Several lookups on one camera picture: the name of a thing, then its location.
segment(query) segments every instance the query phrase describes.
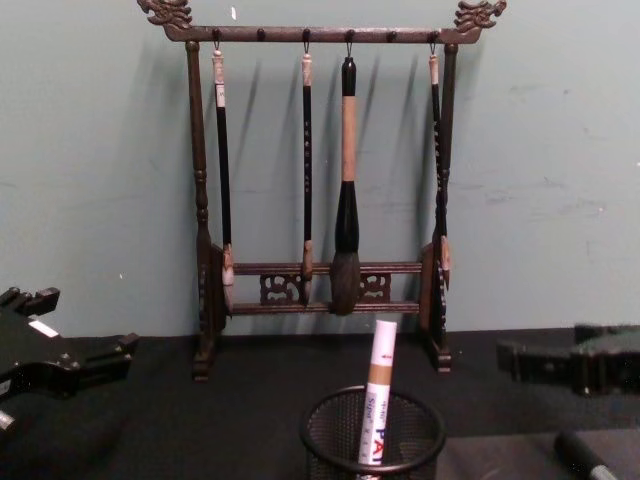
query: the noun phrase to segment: black brush head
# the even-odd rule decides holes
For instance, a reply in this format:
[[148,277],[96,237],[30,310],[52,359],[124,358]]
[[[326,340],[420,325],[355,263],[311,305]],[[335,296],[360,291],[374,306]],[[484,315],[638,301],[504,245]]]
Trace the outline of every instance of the black brush head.
[[331,313],[349,315],[360,298],[360,259],[358,253],[336,252],[329,269]]

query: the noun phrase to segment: white label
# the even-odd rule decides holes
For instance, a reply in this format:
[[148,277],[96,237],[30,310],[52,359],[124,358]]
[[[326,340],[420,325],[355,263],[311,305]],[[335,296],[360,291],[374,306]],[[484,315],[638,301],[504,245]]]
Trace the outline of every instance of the white label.
[[618,480],[617,477],[613,475],[609,471],[607,467],[604,465],[598,465],[596,468],[591,470],[591,474],[589,475],[589,480]]
[[9,392],[11,388],[11,380],[7,380],[6,382],[0,383],[0,397],[5,393]]
[[224,107],[224,85],[216,85],[216,105]]
[[58,332],[56,332],[53,328],[48,327],[40,320],[34,320],[33,322],[30,322],[29,325],[38,330],[40,333],[44,333],[49,338],[58,336]]
[[[362,433],[360,435],[359,463],[365,465],[382,464],[389,390],[389,385],[367,384]],[[358,478],[372,479],[374,477],[366,475]]]

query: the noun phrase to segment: paint marker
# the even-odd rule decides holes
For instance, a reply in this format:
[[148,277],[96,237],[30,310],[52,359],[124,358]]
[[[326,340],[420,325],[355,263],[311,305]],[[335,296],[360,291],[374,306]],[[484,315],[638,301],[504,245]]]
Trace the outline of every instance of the paint marker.
[[[396,329],[395,322],[376,320],[358,456],[358,462],[365,465],[382,464]],[[358,476],[359,480],[374,478]]]
[[554,442],[556,454],[578,478],[618,480],[604,461],[573,432],[561,432]]

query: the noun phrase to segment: stand base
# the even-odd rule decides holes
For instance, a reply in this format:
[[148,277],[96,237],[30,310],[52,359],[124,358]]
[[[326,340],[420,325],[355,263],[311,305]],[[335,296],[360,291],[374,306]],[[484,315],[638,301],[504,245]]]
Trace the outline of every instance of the stand base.
[[191,377],[195,382],[205,383],[209,381],[209,371],[215,359],[215,339],[201,342],[198,351],[193,357]]
[[433,340],[433,337],[428,334],[424,335],[423,343],[433,368],[435,368],[438,373],[451,373],[452,362],[449,347],[446,344],[442,346],[438,345]]

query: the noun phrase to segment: black plastic object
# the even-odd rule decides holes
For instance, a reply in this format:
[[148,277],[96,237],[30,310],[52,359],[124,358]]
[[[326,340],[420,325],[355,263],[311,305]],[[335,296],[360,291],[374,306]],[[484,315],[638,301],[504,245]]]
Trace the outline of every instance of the black plastic object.
[[498,368],[523,383],[570,387],[582,396],[640,393],[640,326],[579,324],[575,345],[549,348],[499,342]]
[[[26,315],[53,311],[59,296],[53,288],[34,297],[15,287],[0,295],[0,402],[23,393],[66,398],[128,375],[139,341],[136,334],[81,353],[68,339]],[[12,422],[2,423],[2,430],[7,430]]]

